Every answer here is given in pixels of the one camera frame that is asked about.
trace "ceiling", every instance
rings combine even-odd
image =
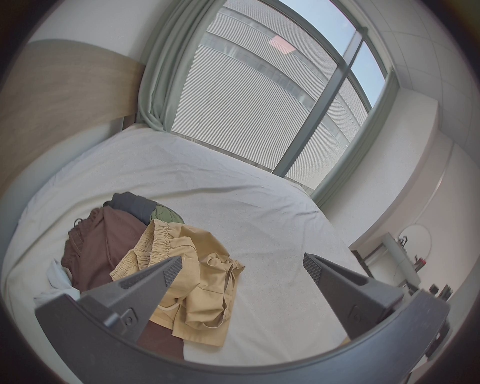
[[[441,22],[419,0],[353,0],[379,32],[400,84],[440,104],[440,130],[480,167],[480,91]]]

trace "building exterior with horizontal slats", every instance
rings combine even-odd
[[[271,171],[335,69],[289,18],[257,0],[228,0],[197,48],[172,132]],[[287,179],[315,189],[367,115],[346,79]]]

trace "window frame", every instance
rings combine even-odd
[[[313,106],[313,109],[310,111],[307,119],[303,123],[297,135],[290,143],[288,149],[283,154],[279,163],[272,172],[273,174],[280,177],[285,177],[289,169],[295,163],[295,160],[298,158],[305,145],[313,135],[313,132],[317,129],[323,117],[327,113],[328,108],[338,94],[340,87],[342,86],[345,79],[348,78],[355,91],[357,92],[358,96],[360,97],[363,105],[365,106],[367,113],[370,113],[372,105],[370,104],[357,77],[351,70],[351,66],[363,42],[367,44],[368,48],[372,52],[373,57],[375,58],[384,78],[386,78],[387,76],[387,71],[383,61],[380,58],[380,55],[378,54],[378,51],[375,49],[372,41],[368,37],[367,27],[361,26],[360,23],[353,17],[353,15],[343,6],[340,1],[330,0],[345,15],[345,17],[352,23],[352,25],[356,29],[356,32],[353,35],[343,55],[341,55],[334,48],[334,46],[323,36],[323,34],[318,31],[310,22],[308,22],[303,16],[298,14],[289,6],[282,3],[280,0],[260,1],[275,9],[277,12],[280,12],[282,15],[289,18],[300,28],[306,31],[318,44],[320,44],[320,46],[325,49],[325,51],[330,55],[334,62],[337,63],[337,68],[335,69],[334,74],[328,81],[324,91],[320,95],[319,99]]]

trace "wood panel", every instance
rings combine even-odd
[[[0,92],[0,196],[66,138],[137,111],[144,65],[68,40],[25,46]]]

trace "green curtain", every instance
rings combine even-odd
[[[226,0],[173,0],[148,39],[137,121],[170,131],[195,51]]]
[[[392,109],[400,85],[391,70],[375,106],[371,109],[360,132],[355,136],[340,160],[311,194],[312,200],[322,209],[345,185],[375,142]]]

